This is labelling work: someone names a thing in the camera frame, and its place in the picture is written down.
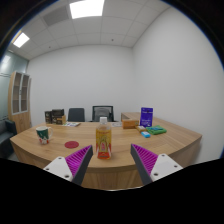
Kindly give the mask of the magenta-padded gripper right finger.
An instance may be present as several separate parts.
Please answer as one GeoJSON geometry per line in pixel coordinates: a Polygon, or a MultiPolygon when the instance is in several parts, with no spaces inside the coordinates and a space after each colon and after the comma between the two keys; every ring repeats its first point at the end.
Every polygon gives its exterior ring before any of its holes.
{"type": "Polygon", "coordinates": [[[150,184],[182,169],[182,166],[167,154],[157,155],[139,145],[132,144],[130,153],[143,185],[150,184]]]}

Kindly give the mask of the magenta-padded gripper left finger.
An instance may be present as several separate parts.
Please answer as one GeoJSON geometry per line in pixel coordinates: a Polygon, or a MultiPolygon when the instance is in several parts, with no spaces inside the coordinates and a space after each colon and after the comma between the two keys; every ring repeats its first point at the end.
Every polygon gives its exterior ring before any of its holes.
{"type": "Polygon", "coordinates": [[[55,158],[44,170],[76,185],[81,185],[92,156],[93,148],[89,145],[67,157],[55,158]]]}

